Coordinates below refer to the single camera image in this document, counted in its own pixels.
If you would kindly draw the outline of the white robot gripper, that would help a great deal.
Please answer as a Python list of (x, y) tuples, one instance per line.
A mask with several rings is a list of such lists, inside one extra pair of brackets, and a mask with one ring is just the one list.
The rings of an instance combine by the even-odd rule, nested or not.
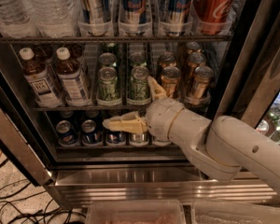
[(105, 128), (113, 132), (126, 133), (144, 133), (148, 129), (153, 136), (168, 137), (174, 118), (185, 107), (182, 103), (166, 97), (166, 91), (154, 77), (148, 76), (147, 83), (154, 102), (147, 108), (146, 119), (141, 118), (137, 111), (133, 111), (105, 119), (103, 121)]

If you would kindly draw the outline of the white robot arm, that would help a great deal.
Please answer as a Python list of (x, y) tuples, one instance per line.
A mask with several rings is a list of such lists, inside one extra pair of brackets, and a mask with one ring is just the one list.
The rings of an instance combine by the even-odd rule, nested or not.
[(110, 131), (143, 133), (180, 147), (187, 160), (216, 180), (231, 180), (242, 168), (280, 195), (280, 146), (231, 116), (210, 120), (166, 95), (153, 77), (147, 79), (153, 102), (146, 114), (130, 112), (105, 119)]

